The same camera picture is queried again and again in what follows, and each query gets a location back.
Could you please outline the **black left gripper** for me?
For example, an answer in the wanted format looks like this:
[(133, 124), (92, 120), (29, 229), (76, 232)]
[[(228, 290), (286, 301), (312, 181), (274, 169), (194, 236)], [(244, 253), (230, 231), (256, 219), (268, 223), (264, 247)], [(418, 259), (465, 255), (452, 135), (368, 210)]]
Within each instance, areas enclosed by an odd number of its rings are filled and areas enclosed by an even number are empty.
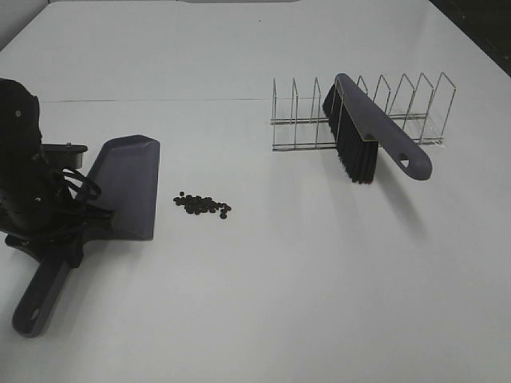
[(78, 268), (84, 237), (59, 231), (51, 169), (41, 157), (1, 160), (1, 231), (8, 247), (28, 255), (65, 255)]

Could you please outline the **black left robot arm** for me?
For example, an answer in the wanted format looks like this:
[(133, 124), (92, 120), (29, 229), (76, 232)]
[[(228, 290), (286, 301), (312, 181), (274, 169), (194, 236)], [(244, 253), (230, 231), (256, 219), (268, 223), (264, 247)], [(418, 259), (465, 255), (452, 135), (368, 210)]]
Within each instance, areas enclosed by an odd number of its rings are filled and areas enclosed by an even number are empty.
[(1, 79), (1, 231), (6, 245), (42, 261), (51, 244), (76, 231), (84, 208), (46, 159), (39, 117), (38, 98)]

